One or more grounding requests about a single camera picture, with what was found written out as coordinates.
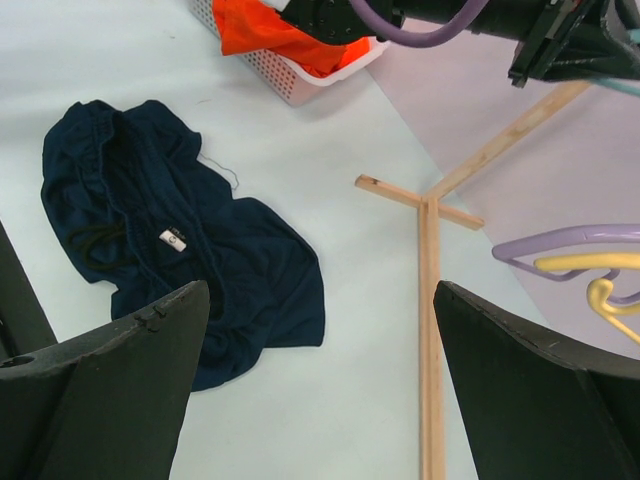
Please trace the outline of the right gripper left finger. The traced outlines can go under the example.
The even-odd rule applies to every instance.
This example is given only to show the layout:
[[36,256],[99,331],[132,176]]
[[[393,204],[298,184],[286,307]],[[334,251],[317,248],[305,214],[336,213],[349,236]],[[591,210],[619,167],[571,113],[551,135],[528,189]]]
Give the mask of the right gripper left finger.
[[195,281],[3,361],[2,478],[168,478],[208,315],[208,288]]

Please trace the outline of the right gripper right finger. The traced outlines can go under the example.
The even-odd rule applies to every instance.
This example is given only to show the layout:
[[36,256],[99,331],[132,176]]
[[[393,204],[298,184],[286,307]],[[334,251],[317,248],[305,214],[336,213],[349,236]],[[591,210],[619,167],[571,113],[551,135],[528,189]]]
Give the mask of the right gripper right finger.
[[479,478],[638,478],[638,360],[450,281],[434,309]]

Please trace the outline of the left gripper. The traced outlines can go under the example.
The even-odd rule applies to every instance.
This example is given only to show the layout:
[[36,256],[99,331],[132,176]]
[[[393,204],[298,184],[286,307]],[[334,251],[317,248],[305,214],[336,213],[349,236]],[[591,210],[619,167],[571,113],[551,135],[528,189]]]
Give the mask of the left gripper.
[[639,78],[634,1],[549,1],[516,48],[508,78],[547,83]]

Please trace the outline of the teal plastic hanger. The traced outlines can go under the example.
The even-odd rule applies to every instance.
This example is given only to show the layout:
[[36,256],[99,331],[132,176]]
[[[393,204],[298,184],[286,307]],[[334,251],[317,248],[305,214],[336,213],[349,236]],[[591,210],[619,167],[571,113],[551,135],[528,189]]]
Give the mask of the teal plastic hanger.
[[[639,45],[639,28],[629,31],[632,41]],[[639,98],[639,86],[633,86],[613,79],[592,80],[591,84]]]

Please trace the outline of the navy blue shorts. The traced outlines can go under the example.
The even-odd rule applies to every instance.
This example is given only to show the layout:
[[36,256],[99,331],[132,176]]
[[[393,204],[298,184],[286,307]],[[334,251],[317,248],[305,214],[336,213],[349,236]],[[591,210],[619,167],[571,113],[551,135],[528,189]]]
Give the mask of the navy blue shorts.
[[76,103],[46,134],[41,200],[79,274],[114,285],[121,318],[193,281],[210,307],[194,391],[248,372],[266,349],[318,347],[324,284],[309,243],[202,164],[202,137],[167,106]]

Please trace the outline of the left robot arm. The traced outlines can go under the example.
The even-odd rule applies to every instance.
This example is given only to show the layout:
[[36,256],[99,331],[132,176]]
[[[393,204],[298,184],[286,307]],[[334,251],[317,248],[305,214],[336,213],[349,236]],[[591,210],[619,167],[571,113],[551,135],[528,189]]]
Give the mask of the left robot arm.
[[515,42],[508,77],[639,78],[639,9],[633,1],[270,1],[287,24],[327,45],[377,37],[409,48],[442,45],[464,30]]

